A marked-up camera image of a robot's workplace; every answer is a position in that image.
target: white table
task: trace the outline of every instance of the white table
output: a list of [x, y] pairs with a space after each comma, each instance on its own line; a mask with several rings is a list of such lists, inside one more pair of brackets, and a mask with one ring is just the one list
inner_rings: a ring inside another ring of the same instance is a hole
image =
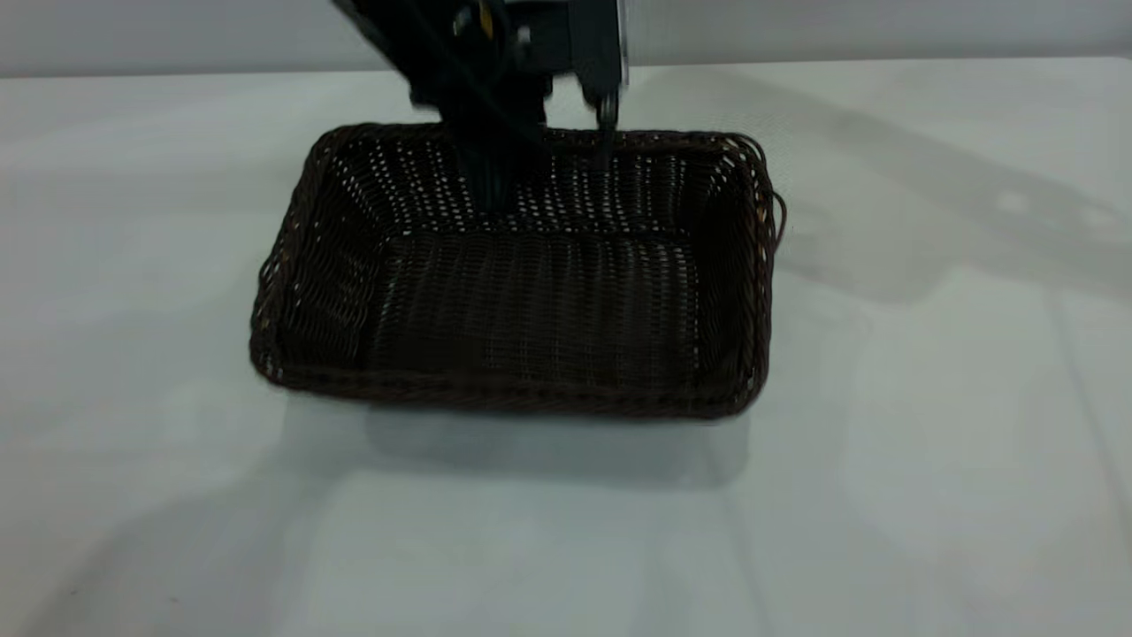
[[752, 134], [791, 204], [714, 429], [255, 377], [310, 145], [431, 117], [394, 75], [0, 80], [0, 635], [1132, 635], [1132, 62], [637, 69], [623, 114]]

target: basket bottom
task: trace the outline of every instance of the basket bottom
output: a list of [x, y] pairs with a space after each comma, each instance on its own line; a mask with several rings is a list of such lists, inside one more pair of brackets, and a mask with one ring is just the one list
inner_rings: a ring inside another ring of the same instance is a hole
[[697, 272], [663, 233], [414, 233], [380, 256], [363, 370], [653, 395], [694, 387]]

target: rectangular basket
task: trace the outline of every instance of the rectangular basket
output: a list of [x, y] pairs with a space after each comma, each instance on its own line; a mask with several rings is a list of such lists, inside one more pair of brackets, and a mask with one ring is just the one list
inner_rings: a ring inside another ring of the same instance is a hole
[[[743, 135], [549, 130], [508, 213], [436, 124], [315, 145], [259, 274], [272, 384], [383, 404], [714, 419], [766, 380], [786, 206]], [[779, 204], [781, 225], [775, 224]]]

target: woven texture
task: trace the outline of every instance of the woven texture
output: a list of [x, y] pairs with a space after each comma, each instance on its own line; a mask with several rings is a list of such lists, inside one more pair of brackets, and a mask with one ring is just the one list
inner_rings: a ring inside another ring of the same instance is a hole
[[311, 150], [259, 275], [268, 381], [378, 403], [713, 419], [762, 389], [786, 206], [741, 135], [550, 130], [513, 209], [472, 208], [432, 124]]

